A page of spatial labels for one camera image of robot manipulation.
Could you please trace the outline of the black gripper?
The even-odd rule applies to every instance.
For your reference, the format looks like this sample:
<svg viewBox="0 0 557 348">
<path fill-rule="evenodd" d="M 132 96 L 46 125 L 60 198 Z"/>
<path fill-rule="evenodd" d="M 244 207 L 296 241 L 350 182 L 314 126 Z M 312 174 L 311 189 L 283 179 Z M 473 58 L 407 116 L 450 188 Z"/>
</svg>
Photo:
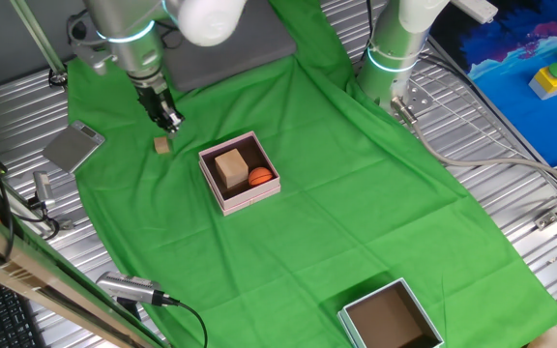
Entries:
<svg viewBox="0 0 557 348">
<path fill-rule="evenodd" d="M 147 84 L 137 84 L 135 86 L 138 100 L 147 111 L 149 117 L 165 131 L 169 131 L 170 136 L 175 136 L 185 121 L 185 117 L 173 108 L 173 99 L 169 91 L 167 82 L 164 78 L 158 79 Z"/>
</svg>

